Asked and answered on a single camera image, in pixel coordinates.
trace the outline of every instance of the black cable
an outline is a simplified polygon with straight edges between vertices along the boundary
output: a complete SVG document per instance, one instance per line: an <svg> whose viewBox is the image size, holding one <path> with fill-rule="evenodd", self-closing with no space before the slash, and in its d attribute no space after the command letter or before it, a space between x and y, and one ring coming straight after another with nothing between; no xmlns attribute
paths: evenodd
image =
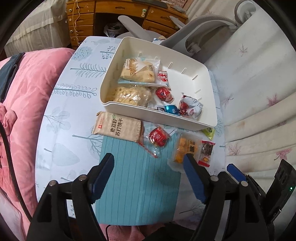
<svg viewBox="0 0 296 241"><path fill-rule="evenodd" d="M29 210L27 209L27 206L26 206L26 204L24 202L22 194L20 193L20 188L18 186L17 178L15 176L15 170L13 168L13 163L12 163L11 152L10 152L10 147L9 147L7 135L6 135L5 129L4 129L1 121L0 121L0 135L2 136L2 139L3 139L5 152L6 152L6 157L7 157L7 162L8 162L9 173L10 173L10 176L11 176L13 186L15 188L15 194L16 194L16 196L17 196L17 198L18 198L18 200L20 202L20 205L22 206L22 209L24 210L27 218L31 222L32 217L31 217L31 214L29 213Z"/></svg>
<svg viewBox="0 0 296 241"><path fill-rule="evenodd" d="M106 227L106 230L105 230L106 237L107 237L107 241L109 241L109 236L108 236L108 231L107 231L107 229L108 229L110 226L111 226L111 224L108 225L108 226Z"/></svg>

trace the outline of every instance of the white fabric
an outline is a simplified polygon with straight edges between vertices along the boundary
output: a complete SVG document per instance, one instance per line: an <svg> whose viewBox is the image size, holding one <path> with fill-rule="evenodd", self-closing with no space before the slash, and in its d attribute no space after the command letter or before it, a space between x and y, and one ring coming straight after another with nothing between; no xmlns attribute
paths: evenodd
<svg viewBox="0 0 296 241"><path fill-rule="evenodd" d="M69 45L66 2L45 0L34 9L8 40L6 55Z"/></svg>
<svg viewBox="0 0 296 241"><path fill-rule="evenodd" d="M239 0L194 0L187 10L189 21L205 14L217 14L234 20L234 8Z"/></svg>
<svg viewBox="0 0 296 241"><path fill-rule="evenodd" d="M296 167L296 53L260 7L205 63L225 123L226 165L234 163L267 191L282 159ZM275 221L295 214L296 192Z"/></svg>
<svg viewBox="0 0 296 241"><path fill-rule="evenodd" d="M8 200L6 194L0 188L0 214L6 224L19 241L25 241L21 230L21 213Z"/></svg>

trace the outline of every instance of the wooden drawer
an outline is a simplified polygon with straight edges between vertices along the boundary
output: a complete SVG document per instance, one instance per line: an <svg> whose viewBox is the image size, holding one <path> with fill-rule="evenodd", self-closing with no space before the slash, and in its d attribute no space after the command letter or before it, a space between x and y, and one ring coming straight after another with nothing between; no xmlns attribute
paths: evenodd
<svg viewBox="0 0 296 241"><path fill-rule="evenodd" d="M148 5L125 2L125 1L97 1L95 12L115 13L122 15L131 15L135 17L145 18L142 16L143 9L148 10Z"/></svg>
<svg viewBox="0 0 296 241"><path fill-rule="evenodd" d="M78 42L79 44L81 44L83 42L84 39L86 39L87 36L85 37L77 37L78 38ZM71 45L72 46L78 46L79 44L77 43L76 37L70 37L71 39Z"/></svg>
<svg viewBox="0 0 296 241"><path fill-rule="evenodd" d="M159 23L154 23L154 22L150 22L147 20L144 21L142 27L146 30L157 32L166 38L168 38L169 36L171 36L175 32L177 32L177 30L175 30L173 28L169 28L169 27L161 25Z"/></svg>
<svg viewBox="0 0 296 241"><path fill-rule="evenodd" d="M94 1L78 2L79 8L76 3L67 4L67 15L72 15L73 11L74 14L78 14L78 9L80 9L80 13L92 13L94 12L94 4Z"/></svg>
<svg viewBox="0 0 296 241"><path fill-rule="evenodd" d="M94 24L94 13L86 13L86 14L79 14L68 16L68 23L69 26L74 26L76 20L76 26L77 25L93 25Z"/></svg>
<svg viewBox="0 0 296 241"><path fill-rule="evenodd" d="M77 36L92 36L93 35L93 26L76 26ZM75 36L74 27L69 26L70 36Z"/></svg>
<svg viewBox="0 0 296 241"><path fill-rule="evenodd" d="M149 8L146 19L179 30L179 28L176 27L176 25L170 19L170 16L178 18L182 23L186 21L185 18L155 7Z"/></svg>

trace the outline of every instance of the screw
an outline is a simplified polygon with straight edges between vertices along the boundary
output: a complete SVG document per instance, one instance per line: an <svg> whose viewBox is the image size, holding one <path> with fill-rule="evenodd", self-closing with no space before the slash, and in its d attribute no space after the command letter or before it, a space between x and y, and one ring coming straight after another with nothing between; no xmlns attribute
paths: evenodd
<svg viewBox="0 0 296 241"><path fill-rule="evenodd" d="M57 181L56 180L51 180L48 184L52 187L56 185Z"/></svg>
<svg viewBox="0 0 296 241"><path fill-rule="evenodd" d="M87 175L82 174L82 175L80 175L80 176L78 177L78 180L79 180L79 181L84 181L86 178L87 178Z"/></svg>
<svg viewBox="0 0 296 241"><path fill-rule="evenodd" d="M247 187L247 186L248 186L248 183L247 183L246 181L241 181L241 185L242 185L243 187Z"/></svg>
<svg viewBox="0 0 296 241"><path fill-rule="evenodd" d="M213 182L217 182L219 180L219 178L217 176L215 176L215 175L211 176L210 179Z"/></svg>

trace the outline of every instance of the red candy wrapper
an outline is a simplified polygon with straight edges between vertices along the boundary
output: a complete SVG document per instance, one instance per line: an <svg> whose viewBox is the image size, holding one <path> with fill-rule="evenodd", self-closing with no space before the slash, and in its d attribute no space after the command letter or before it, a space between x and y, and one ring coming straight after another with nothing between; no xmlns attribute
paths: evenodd
<svg viewBox="0 0 296 241"><path fill-rule="evenodd" d="M164 102L172 103L174 101L174 98L172 97L172 94L170 93L169 89L166 87L159 87L156 89L155 94L157 97Z"/></svg>
<svg viewBox="0 0 296 241"><path fill-rule="evenodd" d="M211 154L215 143L210 141L202 141L202 149L200 152L200 157L198 160L198 164L200 166L209 167L210 166L210 160L211 160Z"/></svg>
<svg viewBox="0 0 296 241"><path fill-rule="evenodd" d="M180 114L183 116L188 116L191 119L196 120L200 115L203 108L203 104L197 99L183 94L182 99L179 103Z"/></svg>
<svg viewBox="0 0 296 241"><path fill-rule="evenodd" d="M153 145L159 147L165 146L169 137L169 134L166 133L165 130L163 130L160 126L155 128L152 132L150 132L148 136L150 142Z"/></svg>
<svg viewBox="0 0 296 241"><path fill-rule="evenodd" d="M168 89L170 90L170 85L168 83L168 73L166 71L158 71L158 78L165 82L165 85L168 87Z"/></svg>

